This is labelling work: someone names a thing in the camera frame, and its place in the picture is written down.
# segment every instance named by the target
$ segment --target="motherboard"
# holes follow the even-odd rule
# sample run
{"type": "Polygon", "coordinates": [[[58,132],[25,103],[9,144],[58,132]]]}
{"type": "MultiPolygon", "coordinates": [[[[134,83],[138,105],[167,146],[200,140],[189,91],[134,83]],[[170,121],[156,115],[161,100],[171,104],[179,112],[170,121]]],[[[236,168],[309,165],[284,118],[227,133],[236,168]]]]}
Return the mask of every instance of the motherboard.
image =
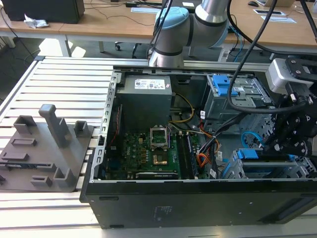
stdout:
{"type": "Polygon", "coordinates": [[[166,135],[167,140],[164,133],[125,133],[120,154],[107,159],[106,179],[193,179],[198,173],[198,136],[166,135]]]}

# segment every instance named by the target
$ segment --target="desk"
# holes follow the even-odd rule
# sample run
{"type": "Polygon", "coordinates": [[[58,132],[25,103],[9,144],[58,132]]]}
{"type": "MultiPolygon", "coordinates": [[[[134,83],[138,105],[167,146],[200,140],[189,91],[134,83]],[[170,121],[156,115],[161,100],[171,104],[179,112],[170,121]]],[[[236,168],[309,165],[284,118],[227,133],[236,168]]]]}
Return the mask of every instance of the desk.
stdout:
{"type": "MultiPolygon", "coordinates": [[[[260,15],[256,14],[254,7],[248,6],[249,0],[233,0],[231,13],[237,17],[238,26],[251,39],[257,34],[263,20],[260,15]]],[[[70,49],[67,40],[86,40],[99,41],[103,48],[103,41],[106,42],[131,42],[131,43],[149,43],[152,38],[153,24],[155,14],[134,13],[130,8],[125,7],[121,2],[114,5],[89,4],[91,0],[85,0],[85,15],[78,24],[49,23],[50,27],[32,29],[23,22],[11,22],[10,26],[14,29],[19,37],[29,38],[56,38],[59,40],[63,56],[70,56],[70,49]],[[128,16],[141,25],[123,16],[128,16]]],[[[100,0],[93,0],[93,3],[104,3],[100,0]]],[[[268,9],[260,6],[256,9],[268,9]]],[[[292,23],[270,22],[261,36],[259,43],[280,51],[291,52],[316,52],[317,44],[314,35],[304,14],[298,13],[292,8],[277,7],[288,17],[297,21],[292,23]]],[[[5,37],[14,37],[13,33],[0,18],[0,35],[5,37]]],[[[225,61],[228,57],[229,50],[236,42],[234,34],[229,34],[222,45],[222,51],[219,61],[225,61]]]]}
{"type": "MultiPolygon", "coordinates": [[[[13,123],[19,115],[44,121],[38,115],[43,103],[55,104],[56,115],[67,123],[86,120],[95,128],[74,192],[0,191],[1,238],[316,237],[317,208],[285,225],[102,230],[90,206],[79,202],[79,195],[87,160],[97,145],[113,65],[146,66],[147,61],[46,57],[31,64],[0,106],[0,152],[15,133],[13,123]]],[[[185,67],[195,68],[234,70],[237,65],[185,61],[185,67]]],[[[243,70],[265,72],[268,66],[246,63],[243,70]]]]}
{"type": "MultiPolygon", "coordinates": [[[[233,0],[231,4],[231,14],[237,18],[238,27],[251,39],[254,39],[263,23],[261,15],[255,13],[253,9],[268,10],[269,7],[252,7],[247,3],[249,0],[233,0]]],[[[307,52],[317,53],[317,43],[314,34],[308,23],[305,14],[299,13],[296,10],[303,11],[299,2],[295,2],[292,7],[276,7],[275,10],[282,11],[286,17],[294,19],[297,23],[281,23],[269,22],[258,43],[273,50],[290,51],[290,52],[307,52]]],[[[313,3],[308,2],[308,7],[311,8],[313,3]]],[[[317,18],[316,13],[312,13],[314,18],[317,18]]],[[[234,34],[229,34],[222,45],[222,51],[218,61],[226,61],[228,53],[235,44],[236,37],[234,34]]],[[[250,46],[246,41],[244,48],[250,46]]]]}

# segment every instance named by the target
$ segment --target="paper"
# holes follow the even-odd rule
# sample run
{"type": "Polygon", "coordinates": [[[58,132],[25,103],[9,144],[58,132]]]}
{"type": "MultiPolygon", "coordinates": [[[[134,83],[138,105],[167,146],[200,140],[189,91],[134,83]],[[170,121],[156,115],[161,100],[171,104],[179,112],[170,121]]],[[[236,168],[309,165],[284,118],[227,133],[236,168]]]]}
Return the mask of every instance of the paper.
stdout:
{"type": "Polygon", "coordinates": [[[24,15],[24,17],[25,17],[24,23],[33,29],[35,29],[37,27],[49,26],[45,20],[35,20],[35,19],[28,17],[27,15],[24,15]]]}
{"type": "Polygon", "coordinates": [[[239,92],[239,91],[244,92],[243,87],[233,87],[233,90],[236,91],[236,92],[239,92]]]}
{"type": "Polygon", "coordinates": [[[217,156],[216,156],[216,160],[222,161],[222,152],[221,151],[218,151],[217,156]]]}
{"type": "Polygon", "coordinates": [[[183,2],[183,6],[192,6],[192,7],[194,7],[195,5],[192,2],[183,2]]]}
{"type": "Polygon", "coordinates": [[[297,23],[292,18],[289,17],[278,17],[278,16],[271,16],[269,21],[272,22],[285,22],[285,23],[297,23]]]}
{"type": "Polygon", "coordinates": [[[205,111],[200,111],[200,118],[201,119],[205,119],[205,115],[206,115],[206,112],[205,111]]]}

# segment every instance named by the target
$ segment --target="white sticker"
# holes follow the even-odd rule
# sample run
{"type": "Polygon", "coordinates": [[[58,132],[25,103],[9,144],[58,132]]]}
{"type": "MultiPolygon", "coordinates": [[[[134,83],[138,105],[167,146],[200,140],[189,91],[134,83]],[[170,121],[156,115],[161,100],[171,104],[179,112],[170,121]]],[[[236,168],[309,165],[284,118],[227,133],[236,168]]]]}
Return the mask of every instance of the white sticker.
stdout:
{"type": "Polygon", "coordinates": [[[236,92],[239,92],[239,91],[244,92],[243,87],[233,87],[233,90],[236,91],[236,92]]]}
{"type": "Polygon", "coordinates": [[[205,111],[200,111],[200,118],[201,119],[205,119],[205,115],[206,115],[205,111]]]}
{"type": "Polygon", "coordinates": [[[8,167],[17,167],[17,168],[21,168],[21,165],[7,165],[8,167]]]}
{"type": "Polygon", "coordinates": [[[183,2],[183,6],[195,6],[192,2],[183,2]]]}
{"type": "Polygon", "coordinates": [[[292,18],[289,17],[278,17],[278,16],[271,16],[269,18],[269,21],[273,21],[273,22],[285,22],[285,23],[297,23],[296,21],[294,21],[292,18]]]}
{"type": "Polygon", "coordinates": [[[222,152],[221,151],[218,151],[216,159],[222,161],[222,152]]]}
{"type": "Polygon", "coordinates": [[[214,179],[216,179],[216,177],[217,177],[217,174],[216,174],[216,172],[215,172],[213,169],[210,169],[210,175],[211,175],[214,179]]]}
{"type": "Polygon", "coordinates": [[[135,89],[165,89],[164,79],[136,79],[135,89]]]}

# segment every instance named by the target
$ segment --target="aluminum extrusion table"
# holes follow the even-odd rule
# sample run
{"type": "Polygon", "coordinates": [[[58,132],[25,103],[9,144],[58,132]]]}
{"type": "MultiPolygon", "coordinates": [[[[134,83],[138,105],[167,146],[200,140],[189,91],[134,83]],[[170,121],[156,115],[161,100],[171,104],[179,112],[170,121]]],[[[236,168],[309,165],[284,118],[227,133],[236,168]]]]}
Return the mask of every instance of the aluminum extrusion table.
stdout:
{"type": "MultiPolygon", "coordinates": [[[[146,66],[141,59],[46,57],[34,61],[0,106],[0,150],[15,132],[19,115],[43,121],[38,109],[55,104],[66,122],[86,120],[95,127],[73,193],[0,191],[0,237],[186,238],[186,237],[316,237],[317,209],[285,225],[102,230],[88,204],[79,202],[87,160],[96,146],[113,65],[146,66]]],[[[235,69],[235,63],[186,61],[186,67],[235,69]]],[[[247,63],[247,70],[266,71],[268,64],[247,63]]]]}

